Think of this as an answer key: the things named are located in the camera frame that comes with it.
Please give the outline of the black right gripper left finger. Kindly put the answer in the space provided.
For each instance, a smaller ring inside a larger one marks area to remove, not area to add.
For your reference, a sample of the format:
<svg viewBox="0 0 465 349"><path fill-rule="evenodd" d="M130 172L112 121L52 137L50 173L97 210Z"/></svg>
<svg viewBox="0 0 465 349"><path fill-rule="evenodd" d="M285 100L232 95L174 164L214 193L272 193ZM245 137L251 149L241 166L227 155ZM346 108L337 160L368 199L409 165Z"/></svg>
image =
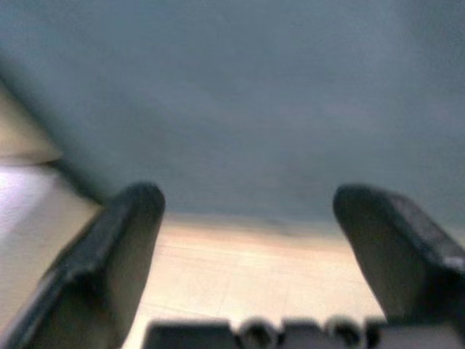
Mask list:
<svg viewBox="0 0 465 349"><path fill-rule="evenodd" d="M157 185L122 190L54 259L0 349L121 349L165 211Z"/></svg>

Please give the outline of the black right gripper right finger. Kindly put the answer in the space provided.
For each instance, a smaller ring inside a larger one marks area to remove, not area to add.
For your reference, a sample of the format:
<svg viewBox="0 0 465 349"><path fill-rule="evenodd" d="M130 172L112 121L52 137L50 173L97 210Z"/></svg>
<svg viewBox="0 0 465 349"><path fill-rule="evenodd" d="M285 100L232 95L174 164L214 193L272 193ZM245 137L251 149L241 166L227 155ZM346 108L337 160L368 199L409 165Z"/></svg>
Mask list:
<svg viewBox="0 0 465 349"><path fill-rule="evenodd" d="M465 248L406 196L342 185L333 212L388 320L465 326Z"/></svg>

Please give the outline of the beige furniture panel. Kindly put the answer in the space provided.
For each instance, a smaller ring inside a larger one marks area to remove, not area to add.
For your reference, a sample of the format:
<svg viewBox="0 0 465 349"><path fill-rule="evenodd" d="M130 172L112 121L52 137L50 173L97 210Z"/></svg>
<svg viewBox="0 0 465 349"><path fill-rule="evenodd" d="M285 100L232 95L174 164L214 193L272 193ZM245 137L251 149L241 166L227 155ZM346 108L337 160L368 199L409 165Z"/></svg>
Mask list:
<svg viewBox="0 0 465 349"><path fill-rule="evenodd" d="M62 152L0 81L0 166L56 161Z"/></svg>

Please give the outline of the grey-blue fabric bed side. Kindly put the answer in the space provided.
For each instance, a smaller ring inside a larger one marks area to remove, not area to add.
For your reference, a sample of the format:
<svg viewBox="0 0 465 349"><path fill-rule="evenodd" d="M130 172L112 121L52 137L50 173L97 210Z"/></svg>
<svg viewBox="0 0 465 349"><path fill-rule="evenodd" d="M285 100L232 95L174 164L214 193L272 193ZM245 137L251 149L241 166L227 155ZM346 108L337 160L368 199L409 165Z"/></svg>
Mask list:
<svg viewBox="0 0 465 349"><path fill-rule="evenodd" d="M0 0L0 81L99 201L324 221L355 182L465 228L465 0Z"/></svg>

